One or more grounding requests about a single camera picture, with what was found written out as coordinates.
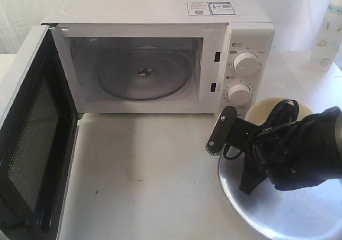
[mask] round metal lid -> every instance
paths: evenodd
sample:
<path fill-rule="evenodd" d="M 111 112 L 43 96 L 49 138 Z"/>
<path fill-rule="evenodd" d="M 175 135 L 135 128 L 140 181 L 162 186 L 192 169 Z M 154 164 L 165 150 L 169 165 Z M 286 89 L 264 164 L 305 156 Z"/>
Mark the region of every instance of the round metal lid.
<path fill-rule="evenodd" d="M 234 148 L 228 156 L 238 151 Z M 238 188 L 244 155 L 228 161 L 220 157 L 219 179 L 236 211 L 258 232 L 274 240 L 341 240 L 342 181 L 318 187 L 277 191 L 266 179 L 250 196 Z"/>
<path fill-rule="evenodd" d="M 97 81 L 115 97 L 143 101 L 176 93 L 191 76 L 191 65 L 181 53 L 141 47 L 107 56 L 100 64 Z"/>

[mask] white backdrop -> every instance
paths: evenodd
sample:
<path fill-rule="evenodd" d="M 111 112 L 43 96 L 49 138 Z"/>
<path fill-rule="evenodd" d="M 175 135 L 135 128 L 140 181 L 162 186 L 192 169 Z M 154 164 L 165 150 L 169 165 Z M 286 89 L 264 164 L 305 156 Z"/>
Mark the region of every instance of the white backdrop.
<path fill-rule="evenodd" d="M 0 53 L 16 53 L 59 0 L 0 0 Z M 273 50 L 310 50 L 329 0 L 258 0 L 276 28 Z"/>

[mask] timer knob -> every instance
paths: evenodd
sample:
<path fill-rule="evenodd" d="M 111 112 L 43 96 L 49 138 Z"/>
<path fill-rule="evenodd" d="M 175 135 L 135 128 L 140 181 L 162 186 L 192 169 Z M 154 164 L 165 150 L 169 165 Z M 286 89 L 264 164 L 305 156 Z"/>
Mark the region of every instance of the timer knob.
<path fill-rule="evenodd" d="M 234 85 L 228 90 L 229 102 L 232 105 L 244 105 L 251 100 L 251 92 L 249 87 L 244 84 Z"/>
<path fill-rule="evenodd" d="M 259 70 L 258 57 L 251 52 L 239 54 L 233 65 L 236 73 L 242 77 L 251 76 Z"/>

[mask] microwave door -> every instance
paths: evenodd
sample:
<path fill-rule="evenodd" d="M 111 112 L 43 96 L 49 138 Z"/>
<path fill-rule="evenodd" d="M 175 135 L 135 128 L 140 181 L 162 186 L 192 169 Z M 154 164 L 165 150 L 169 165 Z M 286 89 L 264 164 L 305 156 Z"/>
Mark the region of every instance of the microwave door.
<path fill-rule="evenodd" d="M 78 116 L 47 26 L 29 33 L 0 101 L 0 230 L 56 239 Z"/>

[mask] white microwave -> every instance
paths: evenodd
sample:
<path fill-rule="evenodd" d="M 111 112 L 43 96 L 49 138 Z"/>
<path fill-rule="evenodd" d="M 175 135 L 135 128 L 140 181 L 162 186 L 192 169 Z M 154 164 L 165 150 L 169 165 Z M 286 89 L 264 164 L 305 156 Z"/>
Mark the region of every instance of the white microwave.
<path fill-rule="evenodd" d="M 274 33 L 255 0 L 64 0 L 0 82 L 1 231 L 56 238 L 84 113 L 243 116 Z"/>

